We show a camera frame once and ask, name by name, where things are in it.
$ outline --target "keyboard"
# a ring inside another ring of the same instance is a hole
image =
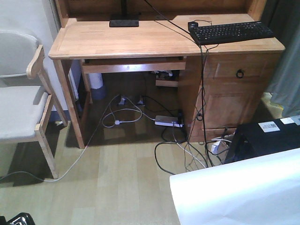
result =
[[[188,31],[197,45],[213,45],[274,37],[274,33],[260,21],[202,27],[199,27],[197,22],[189,22]]]

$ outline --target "barcode label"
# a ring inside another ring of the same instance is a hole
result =
[[[262,128],[262,130],[265,133],[280,130],[274,122],[259,123],[258,125]]]
[[[295,121],[292,120],[291,117],[287,117],[287,118],[282,118],[280,119],[281,122],[283,122],[283,124],[291,124],[291,123],[294,123]]]

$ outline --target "drawer pull ring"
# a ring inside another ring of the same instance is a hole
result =
[[[244,71],[239,69],[237,72],[236,72],[236,77],[241,79],[244,77]]]

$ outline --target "computer tower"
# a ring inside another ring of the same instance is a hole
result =
[[[238,125],[224,163],[300,148],[300,126],[273,122],[279,130],[267,133],[258,123]]]

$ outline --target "power strip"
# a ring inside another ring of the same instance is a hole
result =
[[[178,124],[178,118],[173,116],[156,116],[155,124],[167,127],[181,128],[183,124]]]

